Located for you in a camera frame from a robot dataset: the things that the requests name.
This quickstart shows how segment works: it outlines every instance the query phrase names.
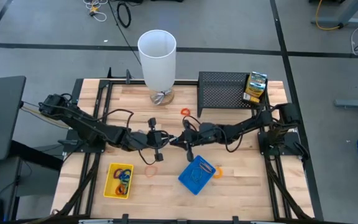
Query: wooden table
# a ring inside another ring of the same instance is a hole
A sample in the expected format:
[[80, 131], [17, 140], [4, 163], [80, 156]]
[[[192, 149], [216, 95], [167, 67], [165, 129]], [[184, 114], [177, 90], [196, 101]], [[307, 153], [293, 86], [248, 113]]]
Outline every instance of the wooden table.
[[[98, 83], [98, 79], [83, 80], [78, 106], [89, 114], [93, 114]], [[149, 99], [146, 86], [114, 85], [109, 110], [122, 108], [133, 111], [135, 115], [129, 126], [134, 131], [141, 129], [147, 132], [147, 120], [156, 117], [157, 129], [179, 136], [183, 131], [180, 110], [189, 108], [192, 114], [196, 114], [196, 86], [175, 85], [173, 89], [175, 99], [172, 103], [155, 106]], [[283, 83], [269, 82], [268, 97], [271, 105], [287, 102]], [[107, 123], [125, 126], [127, 117], [125, 112], [114, 113], [109, 116]], [[250, 110], [204, 109], [200, 121], [236, 124], [250, 117]], [[154, 160], [153, 149], [144, 149], [142, 152], [147, 161]], [[146, 164], [137, 152], [126, 152], [106, 145], [99, 165], [91, 217], [121, 218], [122, 214], [128, 213], [129, 218], [143, 219], [232, 220], [232, 216], [238, 216], [240, 220], [273, 220], [265, 162], [259, 152], [257, 131], [245, 134], [240, 148], [234, 153], [228, 153], [221, 144], [197, 146], [193, 152], [195, 156], [199, 154], [211, 164], [221, 166], [224, 172], [222, 178], [211, 179], [197, 196], [178, 181], [178, 176], [188, 165], [183, 149], [165, 146], [162, 149], [164, 161], [155, 164], [158, 167], [157, 175], [146, 177]], [[52, 209], [61, 209], [77, 188], [83, 158], [83, 153], [74, 153], [64, 163]], [[127, 200], [103, 197], [108, 166], [112, 162], [134, 165]], [[296, 156], [282, 156], [282, 164], [288, 191], [305, 213], [313, 216], [302, 162]], [[280, 216], [284, 217], [281, 195], [278, 190], [276, 192]], [[87, 194], [86, 190], [80, 213], [85, 211]]]

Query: orange ring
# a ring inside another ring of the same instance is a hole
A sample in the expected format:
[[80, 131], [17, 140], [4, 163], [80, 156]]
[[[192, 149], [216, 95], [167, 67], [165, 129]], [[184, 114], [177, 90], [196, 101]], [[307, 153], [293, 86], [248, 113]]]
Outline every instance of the orange ring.
[[216, 170], [219, 171], [219, 174], [213, 175], [213, 177], [214, 177], [215, 179], [219, 179], [219, 178], [221, 178], [221, 177], [223, 176], [223, 170], [222, 170], [222, 168], [220, 168], [220, 167], [218, 167], [218, 166], [216, 166], [215, 168], [216, 168]]
[[187, 109], [187, 108], [183, 108], [183, 109], [180, 111], [180, 114], [185, 115], [185, 116], [189, 116], [189, 115], [190, 115], [190, 110]]
[[[147, 170], [148, 170], [149, 168], [154, 168], [154, 173], [151, 174], [151, 175], [147, 175]], [[145, 175], [146, 177], [153, 177], [153, 176], [155, 176], [155, 175], [157, 174], [157, 171], [158, 171], [158, 167], [156, 167], [156, 166], [147, 166], [147, 167], [144, 168], [144, 175]]]
[[116, 195], [123, 195], [124, 193], [125, 193], [125, 186], [123, 186], [122, 184], [118, 185], [118, 187], [116, 188]]

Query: concrete floor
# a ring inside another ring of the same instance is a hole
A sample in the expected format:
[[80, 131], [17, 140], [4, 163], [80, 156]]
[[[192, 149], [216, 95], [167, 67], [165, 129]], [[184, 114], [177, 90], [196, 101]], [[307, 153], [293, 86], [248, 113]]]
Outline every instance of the concrete floor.
[[[350, 1], [341, 6], [327, 2], [321, 15], [336, 15]], [[0, 0], [0, 10], [5, 2]], [[321, 31], [309, 23], [316, 4], [307, 0], [276, 2], [288, 51], [350, 53], [354, 28]], [[108, 15], [106, 22], [87, 16], [81, 0], [13, 0], [0, 21], [0, 43], [125, 46], [108, 6], [102, 6], [101, 12]], [[269, 0], [145, 0], [143, 5], [131, 7], [131, 12], [132, 24], [124, 33], [133, 46], [145, 31], [165, 29], [176, 37], [178, 47], [280, 52]], [[327, 221], [358, 223], [358, 110], [333, 106], [337, 98], [358, 99], [358, 59], [290, 57], [290, 65], [323, 217]], [[71, 92], [77, 78], [105, 77], [109, 67], [116, 76], [129, 69], [134, 77], [142, 77], [129, 51], [0, 48], [0, 77], [25, 75], [23, 99], [31, 103], [51, 93]], [[271, 80], [284, 81], [290, 100], [279, 55], [178, 53], [177, 78], [196, 79], [202, 70], [267, 73]], [[330, 91], [321, 91], [322, 87]], [[39, 147], [56, 144], [65, 133], [20, 112], [14, 139]], [[50, 153], [61, 154], [61, 149]], [[33, 166], [33, 170], [33, 179], [20, 186], [19, 192], [43, 196], [23, 198], [19, 218], [46, 216], [50, 211], [58, 174], [41, 167]], [[34, 206], [39, 202], [43, 206]]]

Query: yellow box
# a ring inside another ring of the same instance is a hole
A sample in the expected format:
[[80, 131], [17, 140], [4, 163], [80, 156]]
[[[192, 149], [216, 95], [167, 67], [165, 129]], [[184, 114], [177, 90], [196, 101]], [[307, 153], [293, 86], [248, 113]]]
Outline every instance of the yellow box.
[[[128, 191], [125, 195], [116, 195], [116, 189], [117, 189], [118, 185], [121, 183], [119, 179], [114, 178], [114, 172], [117, 169], [122, 169], [122, 170], [130, 169], [131, 170], [131, 176], [130, 176], [129, 184], [128, 184]], [[110, 198], [128, 199], [129, 190], [131, 189], [133, 173], [134, 173], [134, 166], [132, 164], [111, 163], [109, 166], [109, 172], [108, 172], [107, 178], [106, 178], [106, 185], [104, 186], [103, 196], [110, 197]]]

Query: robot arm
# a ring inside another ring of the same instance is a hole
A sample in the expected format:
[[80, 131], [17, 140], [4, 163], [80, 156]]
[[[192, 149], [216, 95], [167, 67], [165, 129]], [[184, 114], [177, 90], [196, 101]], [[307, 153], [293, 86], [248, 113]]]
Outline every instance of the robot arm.
[[169, 139], [173, 137], [165, 131], [155, 130], [155, 118], [149, 120], [150, 131], [148, 133], [131, 132], [128, 126], [121, 127], [104, 124], [101, 121], [103, 117], [98, 119], [92, 117], [77, 105], [70, 103], [64, 96], [58, 94], [49, 95], [39, 105], [39, 111], [42, 115], [63, 121], [77, 131], [81, 140], [89, 146], [97, 145], [99, 142], [106, 142], [128, 152], [151, 147], [156, 150], [156, 161], [162, 161], [163, 157], [158, 152], [158, 149], [166, 145]]
[[[280, 120], [273, 118], [272, 112], [274, 110], [279, 110]], [[275, 142], [281, 142], [288, 130], [296, 128], [298, 124], [300, 124], [300, 117], [295, 106], [291, 103], [285, 103], [276, 105], [269, 110], [259, 110], [253, 117], [235, 125], [201, 123], [199, 131], [192, 129], [193, 125], [188, 120], [183, 120], [185, 130], [170, 144], [186, 150], [188, 153], [187, 158], [191, 162], [194, 159], [191, 151], [193, 146], [214, 142], [229, 145], [241, 138], [243, 134], [265, 126], [270, 127], [267, 132], [268, 144], [274, 145]]]

